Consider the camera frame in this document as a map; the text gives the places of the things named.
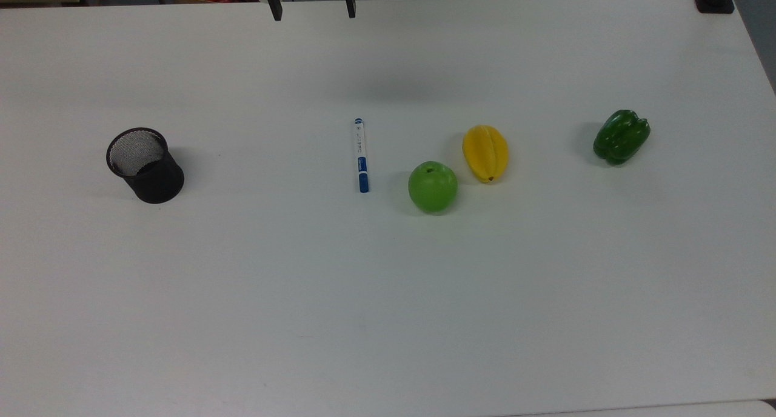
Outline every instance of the pen holder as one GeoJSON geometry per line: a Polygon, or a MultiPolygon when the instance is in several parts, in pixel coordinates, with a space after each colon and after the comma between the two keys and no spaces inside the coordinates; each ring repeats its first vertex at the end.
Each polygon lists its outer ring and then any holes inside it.
{"type": "Polygon", "coordinates": [[[125,130],[105,155],[111,171],[132,188],[138,199],[161,204],[183,188],[183,170],[167,149],[161,133],[146,127],[125,130]]]}

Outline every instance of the yellow fruit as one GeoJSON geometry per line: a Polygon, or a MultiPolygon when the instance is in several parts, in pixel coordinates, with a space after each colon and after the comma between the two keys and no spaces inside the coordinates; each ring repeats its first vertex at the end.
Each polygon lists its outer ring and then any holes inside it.
{"type": "Polygon", "coordinates": [[[507,141],[495,127],[478,124],[463,136],[463,156],[477,179],[494,181],[507,168],[507,141]]]}

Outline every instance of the green bell pepper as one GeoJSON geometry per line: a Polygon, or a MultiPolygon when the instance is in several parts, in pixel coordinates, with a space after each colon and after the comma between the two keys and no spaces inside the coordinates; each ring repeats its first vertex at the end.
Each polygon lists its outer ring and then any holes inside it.
{"type": "Polygon", "coordinates": [[[612,114],[599,130],[593,151],[612,165],[628,161],[649,137],[649,123],[631,110],[612,114]]]}

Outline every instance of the blue marker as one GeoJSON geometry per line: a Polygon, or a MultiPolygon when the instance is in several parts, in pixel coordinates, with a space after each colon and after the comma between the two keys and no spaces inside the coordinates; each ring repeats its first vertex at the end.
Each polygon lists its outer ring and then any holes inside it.
{"type": "Polygon", "coordinates": [[[353,124],[353,143],[355,144],[355,158],[358,167],[358,191],[369,192],[369,175],[366,173],[366,136],[364,135],[364,121],[355,119],[353,124]]]}

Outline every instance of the apple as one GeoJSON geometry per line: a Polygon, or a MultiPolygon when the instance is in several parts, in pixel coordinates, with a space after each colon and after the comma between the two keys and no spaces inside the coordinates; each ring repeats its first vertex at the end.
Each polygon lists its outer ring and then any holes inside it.
{"type": "Polygon", "coordinates": [[[449,207],[458,193],[458,178],[451,168],[440,162],[427,161],[410,174],[410,199],[427,213],[449,207]]]}

